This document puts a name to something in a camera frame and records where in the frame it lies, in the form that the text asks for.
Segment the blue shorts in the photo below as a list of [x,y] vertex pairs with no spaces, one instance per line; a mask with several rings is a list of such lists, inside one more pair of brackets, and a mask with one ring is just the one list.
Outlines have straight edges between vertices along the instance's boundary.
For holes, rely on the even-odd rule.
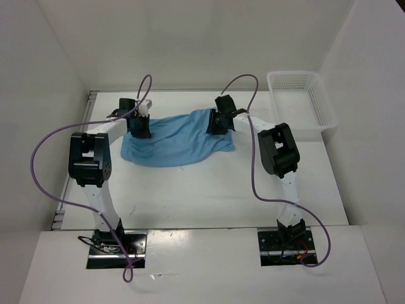
[[201,162],[215,152],[233,152],[231,133],[208,134],[210,109],[189,114],[152,119],[151,137],[139,139],[127,133],[123,137],[120,156],[144,167],[178,167]]

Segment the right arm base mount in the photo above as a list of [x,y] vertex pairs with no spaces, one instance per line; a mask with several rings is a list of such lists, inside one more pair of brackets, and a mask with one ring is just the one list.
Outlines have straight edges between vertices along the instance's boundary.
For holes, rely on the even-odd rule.
[[318,263],[310,229],[292,244],[282,244],[276,228],[258,229],[259,257],[262,267]]

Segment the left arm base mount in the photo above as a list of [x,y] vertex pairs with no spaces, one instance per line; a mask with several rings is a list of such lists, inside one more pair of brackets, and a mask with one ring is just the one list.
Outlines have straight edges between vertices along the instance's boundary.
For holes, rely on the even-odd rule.
[[[146,264],[146,232],[129,232],[121,242],[133,269],[144,269]],[[123,250],[114,239],[102,241],[94,233],[92,237],[79,236],[78,240],[89,247],[86,269],[124,269],[127,266]]]

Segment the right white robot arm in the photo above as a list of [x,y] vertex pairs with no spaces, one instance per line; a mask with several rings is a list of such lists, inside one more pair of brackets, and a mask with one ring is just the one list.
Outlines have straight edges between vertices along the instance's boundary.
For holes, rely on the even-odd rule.
[[252,135],[252,155],[259,148],[261,164],[278,183],[277,239],[285,249],[293,248],[303,237],[306,224],[298,208],[296,172],[300,154],[286,123],[274,124],[238,109],[229,95],[215,99],[216,108],[209,113],[207,133],[225,135],[230,131]]

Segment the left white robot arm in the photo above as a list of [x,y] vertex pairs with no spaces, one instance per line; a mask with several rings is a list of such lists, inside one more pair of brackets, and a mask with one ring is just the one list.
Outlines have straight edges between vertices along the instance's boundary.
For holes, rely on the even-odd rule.
[[122,220],[113,206],[108,180],[112,173],[110,145],[129,134],[149,139],[149,109],[152,101],[121,98],[119,107],[106,120],[87,132],[74,132],[70,138],[68,173],[85,193],[94,213],[94,235],[112,253],[126,246]]

